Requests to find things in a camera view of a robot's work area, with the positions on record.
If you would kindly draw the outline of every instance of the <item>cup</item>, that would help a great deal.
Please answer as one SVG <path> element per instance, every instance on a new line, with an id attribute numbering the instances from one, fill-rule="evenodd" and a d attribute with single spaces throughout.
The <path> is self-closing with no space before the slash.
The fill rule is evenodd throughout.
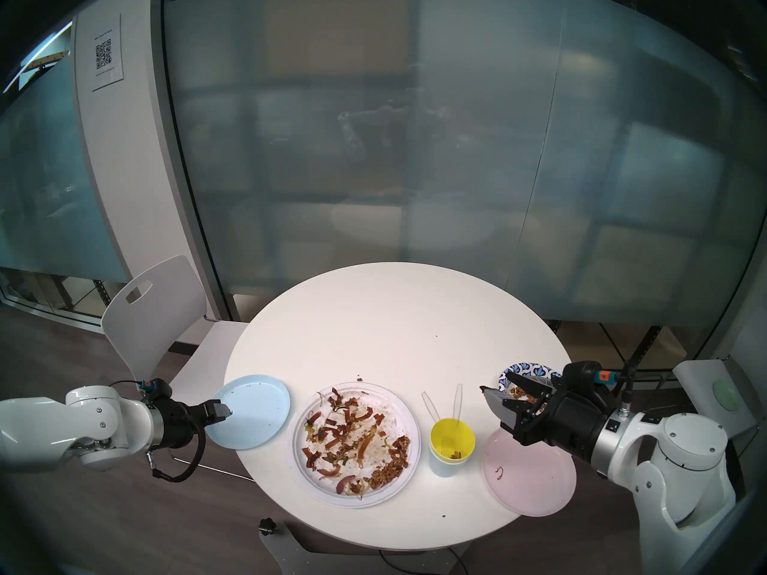
<path id="1" fill-rule="evenodd" d="M 474 433 L 466 423 L 454 418 L 438 420 L 429 433 L 432 471 L 443 478 L 453 476 L 469 459 L 475 444 Z"/>

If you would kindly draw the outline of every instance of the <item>black knob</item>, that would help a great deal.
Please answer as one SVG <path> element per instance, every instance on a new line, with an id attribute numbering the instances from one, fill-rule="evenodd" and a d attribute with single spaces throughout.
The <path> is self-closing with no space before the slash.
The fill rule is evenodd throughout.
<path id="1" fill-rule="evenodd" d="M 267 517 L 266 519 L 259 521 L 259 531 L 265 536 L 274 534 L 274 532 L 277 531 L 277 524 L 271 519 L 271 517 Z"/>

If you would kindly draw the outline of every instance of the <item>frosted glass wall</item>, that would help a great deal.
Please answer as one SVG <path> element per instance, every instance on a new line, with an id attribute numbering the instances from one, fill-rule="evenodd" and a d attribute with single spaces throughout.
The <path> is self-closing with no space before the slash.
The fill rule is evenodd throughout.
<path id="1" fill-rule="evenodd" d="M 0 116 L 0 266 L 127 282 L 90 187 L 71 57 Z"/>
<path id="2" fill-rule="evenodd" d="M 543 317 L 711 326 L 759 234 L 761 103 L 607 0 L 178 0 L 165 33 L 229 293 L 418 261 Z"/>

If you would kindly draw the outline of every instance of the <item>plate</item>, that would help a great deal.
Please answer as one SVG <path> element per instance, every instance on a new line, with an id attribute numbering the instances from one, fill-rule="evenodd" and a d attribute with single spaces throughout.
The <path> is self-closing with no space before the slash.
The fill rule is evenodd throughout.
<path id="1" fill-rule="evenodd" d="M 569 453 L 544 442 L 525 447 L 503 429 L 487 440 L 482 473 L 500 504 L 532 518 L 558 512 L 575 492 Z"/>
<path id="2" fill-rule="evenodd" d="M 246 375 L 226 383 L 212 397 L 232 411 L 226 420 L 205 427 L 214 443 L 227 449 L 253 449 L 266 443 L 285 423 L 288 388 L 269 375 Z"/>
<path id="3" fill-rule="evenodd" d="M 503 373 L 498 376 L 498 389 L 503 393 L 508 393 L 509 386 L 514 386 L 514 383 L 508 380 L 509 373 L 516 373 L 522 375 L 533 381 L 542 383 L 549 387 L 552 386 L 552 375 L 561 377 L 561 374 L 541 363 L 514 363 L 508 369 L 505 369 Z M 531 400 L 530 396 L 522 396 L 519 400 Z"/>
<path id="4" fill-rule="evenodd" d="M 299 408 L 291 420 L 289 426 L 291 444 L 288 448 L 288 461 L 291 472 L 296 482 L 304 491 L 312 497 L 335 505 L 336 507 L 358 509 L 383 503 L 402 490 L 416 471 L 416 466 L 418 466 L 418 460 L 421 455 L 421 438 L 418 423 L 416 422 L 416 419 L 414 419 L 410 409 L 405 405 L 405 402 L 395 396 L 391 391 L 381 386 L 368 382 L 348 382 L 335 386 L 335 389 L 345 400 L 348 400 L 350 397 L 358 398 L 360 408 L 371 406 L 377 412 L 384 414 L 385 418 L 381 423 L 381 429 L 387 433 L 386 438 L 390 442 L 393 442 L 401 435 L 410 437 L 410 446 L 407 449 L 408 467 L 403 470 L 399 478 L 395 478 L 386 486 L 382 486 L 375 491 L 366 491 L 363 494 L 362 499 L 356 496 L 337 494 L 335 487 L 339 478 L 324 478 L 320 480 L 320 477 L 322 476 L 321 474 L 308 469 L 306 467 L 306 456 L 302 451 L 304 447 L 308 446 L 304 424 L 306 423 L 308 416 L 320 411 L 322 412 L 322 419 L 318 419 L 317 424 L 318 426 L 322 426 L 320 421 L 327 418 L 327 414 L 330 410 L 330 403 L 327 401 L 327 398 L 333 395 L 332 387 L 328 387 L 319 392 L 322 394 L 322 402 L 319 395 L 314 395 L 303 407 Z M 366 456 L 370 457 L 370 451 L 371 448 L 369 447 Z M 388 451 L 383 446 L 380 450 L 372 449 L 372 451 L 378 451 L 382 458 L 388 458 Z M 372 464 L 373 463 L 370 462 L 369 465 L 366 465 L 365 468 L 360 470 L 356 466 L 354 460 L 350 460 L 347 462 L 346 466 L 342 467 L 340 477 L 343 477 L 348 473 L 355 474 L 360 478 L 369 476 L 375 469 L 375 465 Z M 319 459 L 317 466 L 330 468 L 330 463 L 323 459 Z"/>

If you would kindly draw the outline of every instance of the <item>table top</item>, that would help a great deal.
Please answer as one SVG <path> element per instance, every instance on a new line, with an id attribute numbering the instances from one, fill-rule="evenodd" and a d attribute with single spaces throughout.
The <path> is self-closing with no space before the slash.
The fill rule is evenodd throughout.
<path id="1" fill-rule="evenodd" d="M 353 544 L 425 550 L 473 540 L 519 515 L 497 502 L 482 476 L 485 443 L 499 422 L 480 385 L 497 386 L 516 362 L 561 371 L 570 362 L 548 326 L 512 295 L 468 274 L 424 264 L 376 263 L 321 274 L 286 291 L 242 333 L 224 382 L 263 373 L 291 397 L 285 425 L 270 441 L 238 455 L 276 503 L 315 529 Z M 286 461 L 288 425 L 318 389 L 361 378 L 397 394 L 421 430 L 416 473 L 398 494 L 364 509 L 337 508 L 301 490 Z M 451 478 L 429 467 L 433 424 L 427 391 L 440 416 L 452 414 L 463 384 L 461 419 L 476 449 Z"/>

